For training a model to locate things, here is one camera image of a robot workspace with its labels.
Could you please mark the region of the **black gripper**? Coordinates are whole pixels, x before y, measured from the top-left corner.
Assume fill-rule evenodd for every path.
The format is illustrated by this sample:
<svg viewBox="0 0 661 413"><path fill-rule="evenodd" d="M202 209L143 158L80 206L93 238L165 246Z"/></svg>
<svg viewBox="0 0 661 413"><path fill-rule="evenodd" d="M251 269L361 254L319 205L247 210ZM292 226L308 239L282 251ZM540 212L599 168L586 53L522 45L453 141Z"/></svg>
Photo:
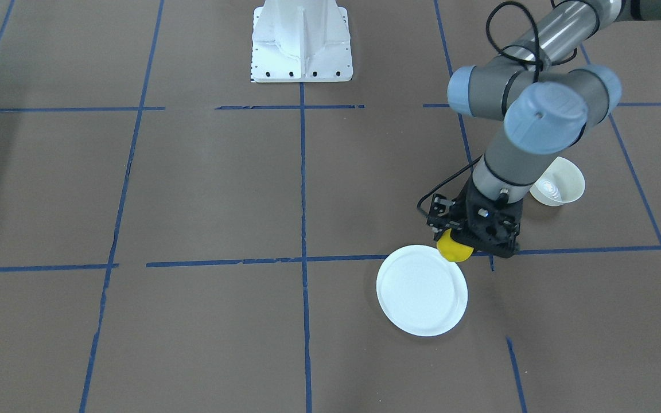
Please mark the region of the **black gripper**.
<svg viewBox="0 0 661 413"><path fill-rule="evenodd" d="M470 246L498 257L512 257L521 251L522 202L490 200L475 187L469 178L460 193L462 196L461 228L457 243Z"/></svg>

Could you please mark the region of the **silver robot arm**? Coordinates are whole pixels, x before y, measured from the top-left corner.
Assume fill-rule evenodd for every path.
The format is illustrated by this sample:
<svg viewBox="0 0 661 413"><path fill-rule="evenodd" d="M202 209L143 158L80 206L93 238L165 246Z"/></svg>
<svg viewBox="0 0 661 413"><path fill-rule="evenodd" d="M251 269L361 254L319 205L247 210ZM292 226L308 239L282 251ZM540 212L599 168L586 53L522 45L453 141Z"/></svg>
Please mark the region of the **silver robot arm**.
<svg viewBox="0 0 661 413"><path fill-rule="evenodd" d="M599 31L629 21L661 21L661 1L551 2L538 22L517 1L489 13L485 35L496 57L453 72L448 104L460 115L502 125L468 166L472 175L458 196L433 199L432 207L444 208L428 220L443 256L460 262L475 251L518 253L525 195L561 152L613 112L623 93L616 73L602 65L551 69Z"/></svg>

